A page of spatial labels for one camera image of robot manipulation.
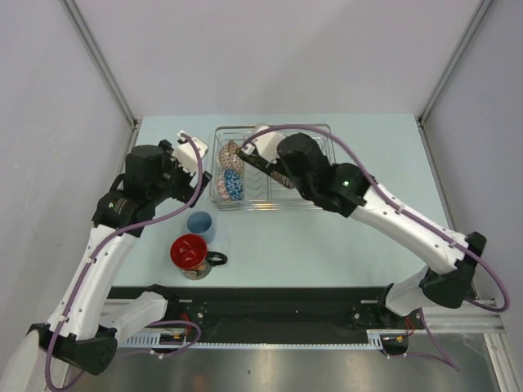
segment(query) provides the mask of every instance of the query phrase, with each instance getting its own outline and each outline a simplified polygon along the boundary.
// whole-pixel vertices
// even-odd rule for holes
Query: metal floor
[[[421,358],[386,360],[377,351],[189,350],[157,360],[148,354],[115,359],[100,376],[85,376],[74,391],[316,392],[499,391],[482,335],[438,336],[461,368]],[[426,336],[411,352],[436,353]]]

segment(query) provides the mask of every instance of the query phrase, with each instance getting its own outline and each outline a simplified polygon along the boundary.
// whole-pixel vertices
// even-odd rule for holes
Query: white wall
[[[137,116],[420,114],[479,0],[78,0]]]
[[[0,374],[63,295],[129,130],[60,2],[0,12]]]
[[[512,295],[503,314],[523,368],[523,2],[498,2],[442,101],[427,134],[456,224],[488,242],[486,260]],[[498,290],[482,276],[484,297]]]

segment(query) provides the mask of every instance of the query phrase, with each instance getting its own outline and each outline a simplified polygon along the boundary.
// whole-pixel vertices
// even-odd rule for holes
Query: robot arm
[[[388,205],[357,166],[350,163],[331,165],[308,135],[297,133],[285,137],[276,132],[267,133],[238,149],[237,154],[282,185],[295,187],[304,199],[316,206],[344,217],[350,216],[380,230],[427,264],[413,277],[386,287],[382,305],[387,312],[404,317],[433,303],[458,308],[466,298],[476,262],[401,213],[409,211],[437,226],[378,184],[385,195],[400,205],[400,210]],[[485,247],[486,240],[481,234],[466,236],[441,229],[454,240],[454,244],[459,243],[478,256]]]
[[[162,319],[168,311],[169,293],[162,287],[150,287],[117,314],[101,317],[116,274],[143,228],[112,238],[94,260],[92,253],[117,229],[152,219],[155,208],[167,198],[189,202],[194,193],[190,182],[197,172],[197,163],[190,144],[181,141],[183,136],[179,134],[182,144],[176,148],[166,140],[158,146],[135,147],[126,157],[126,172],[117,177],[109,193],[98,202],[87,248],[69,288],[47,322],[30,328],[38,332],[39,345],[44,350],[53,333],[60,330],[53,350],[55,358],[93,375],[100,374],[109,366],[119,343]],[[192,141],[202,158],[208,147],[196,137]],[[210,179],[211,175],[205,172],[198,197]],[[76,287],[83,274],[83,284]],[[74,301],[68,317],[64,317],[73,293]]]

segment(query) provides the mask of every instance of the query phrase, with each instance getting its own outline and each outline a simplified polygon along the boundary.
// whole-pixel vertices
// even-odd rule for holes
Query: blue mug
[[[216,235],[212,217],[205,211],[190,214],[187,219],[187,230],[202,237],[206,243],[211,243]]]

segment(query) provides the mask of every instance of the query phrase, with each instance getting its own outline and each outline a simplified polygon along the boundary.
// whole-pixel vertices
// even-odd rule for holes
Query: red mug
[[[171,260],[189,279],[205,278],[216,265],[224,265],[227,256],[211,252],[199,235],[186,234],[177,239],[171,246]]]

